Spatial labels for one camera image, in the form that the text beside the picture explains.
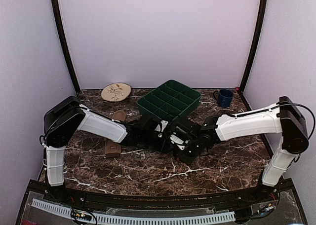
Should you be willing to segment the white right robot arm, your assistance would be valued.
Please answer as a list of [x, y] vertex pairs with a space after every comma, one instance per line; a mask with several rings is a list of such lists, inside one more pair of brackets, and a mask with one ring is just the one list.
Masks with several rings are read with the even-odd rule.
[[265, 108], [207, 117], [202, 125], [180, 119], [170, 126], [167, 135], [174, 145], [174, 156], [189, 165], [205, 148], [217, 143], [250, 135], [281, 134], [277, 151], [262, 173], [261, 184], [252, 192], [256, 202], [263, 202], [270, 196], [271, 187], [309, 146], [313, 131], [307, 131], [300, 107], [301, 104], [283, 96]]

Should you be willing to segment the dark blue mug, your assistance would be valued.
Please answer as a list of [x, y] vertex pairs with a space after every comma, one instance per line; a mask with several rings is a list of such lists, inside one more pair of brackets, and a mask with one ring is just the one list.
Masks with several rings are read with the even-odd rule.
[[232, 102], [234, 93], [229, 89], [220, 89], [213, 92], [213, 97], [217, 101], [218, 106], [228, 108]]

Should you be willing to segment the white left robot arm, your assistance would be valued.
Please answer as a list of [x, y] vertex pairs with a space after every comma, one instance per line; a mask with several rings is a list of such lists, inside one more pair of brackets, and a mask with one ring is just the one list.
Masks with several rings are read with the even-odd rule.
[[149, 146], [156, 151], [171, 150], [167, 121], [149, 114], [138, 120], [125, 122], [97, 113], [70, 96], [44, 115], [44, 133], [39, 137], [44, 147], [46, 180], [50, 195], [59, 203], [66, 203], [70, 193], [63, 188], [65, 149], [76, 132], [88, 132], [124, 146]]

